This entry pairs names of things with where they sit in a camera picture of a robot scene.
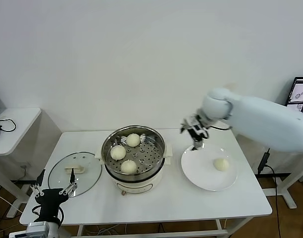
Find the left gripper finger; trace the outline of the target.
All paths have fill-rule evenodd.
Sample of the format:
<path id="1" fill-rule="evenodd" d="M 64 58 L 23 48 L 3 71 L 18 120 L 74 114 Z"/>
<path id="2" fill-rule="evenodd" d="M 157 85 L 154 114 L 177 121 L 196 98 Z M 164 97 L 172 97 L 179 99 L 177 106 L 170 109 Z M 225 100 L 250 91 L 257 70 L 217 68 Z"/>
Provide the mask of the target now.
<path id="1" fill-rule="evenodd" d="M 74 168 L 71 169 L 69 184 L 66 188 L 59 192 L 59 195 L 72 196 L 77 189 L 77 183 L 75 180 Z"/>
<path id="2" fill-rule="evenodd" d="M 44 193 L 42 192 L 42 182 L 45 174 L 45 169 L 42 170 L 42 172 L 39 174 L 39 176 L 36 178 L 35 182 L 31 184 L 32 192 L 34 193 L 35 197 L 43 196 Z"/>

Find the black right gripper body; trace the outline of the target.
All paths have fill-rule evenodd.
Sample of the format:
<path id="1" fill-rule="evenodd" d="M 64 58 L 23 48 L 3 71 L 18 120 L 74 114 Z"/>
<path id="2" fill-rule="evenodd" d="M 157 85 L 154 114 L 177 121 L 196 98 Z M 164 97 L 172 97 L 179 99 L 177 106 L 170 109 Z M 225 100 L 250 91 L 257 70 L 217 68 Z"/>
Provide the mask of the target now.
<path id="1" fill-rule="evenodd" d="M 190 116 L 187 119 L 187 122 L 189 125 L 189 128 L 187 130 L 194 141 L 200 142 L 203 139 L 209 138 L 208 131 L 203 127 L 197 117 Z"/>

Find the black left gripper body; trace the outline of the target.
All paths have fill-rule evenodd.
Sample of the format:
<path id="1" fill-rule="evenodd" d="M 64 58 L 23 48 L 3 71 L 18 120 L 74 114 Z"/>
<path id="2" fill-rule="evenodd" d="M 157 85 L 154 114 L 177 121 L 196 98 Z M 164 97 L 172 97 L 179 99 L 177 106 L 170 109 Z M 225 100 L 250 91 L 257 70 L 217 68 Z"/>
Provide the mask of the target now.
<path id="1" fill-rule="evenodd" d="M 60 205 L 68 200 L 68 195 L 61 191 L 62 188 L 43 189 L 44 195 L 35 196 L 36 202 L 41 206 L 35 222 L 61 222 L 58 218 Z"/>

